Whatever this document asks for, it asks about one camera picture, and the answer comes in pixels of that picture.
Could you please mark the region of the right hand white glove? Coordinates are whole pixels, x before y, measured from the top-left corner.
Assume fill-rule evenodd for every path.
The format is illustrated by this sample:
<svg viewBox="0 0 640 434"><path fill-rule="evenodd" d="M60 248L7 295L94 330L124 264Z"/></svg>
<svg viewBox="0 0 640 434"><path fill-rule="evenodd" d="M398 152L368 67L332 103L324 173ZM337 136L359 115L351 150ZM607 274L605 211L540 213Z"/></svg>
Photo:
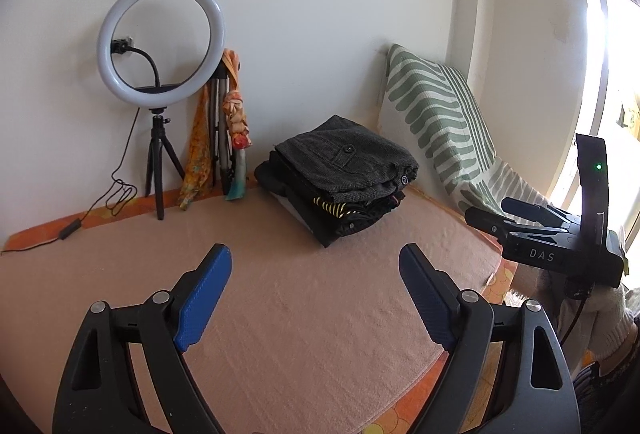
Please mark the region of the right hand white glove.
<svg viewBox="0 0 640 434"><path fill-rule="evenodd" d="M556 272L543 271L538 277L536 298L559 340L573 323L580 304L579 299L565 296L564 285L565 277ZM633 325L634 315L626 307L623 288L595 285L563 344L567 365L575 369L587 352L596 360L613 355L626 341Z"/></svg>

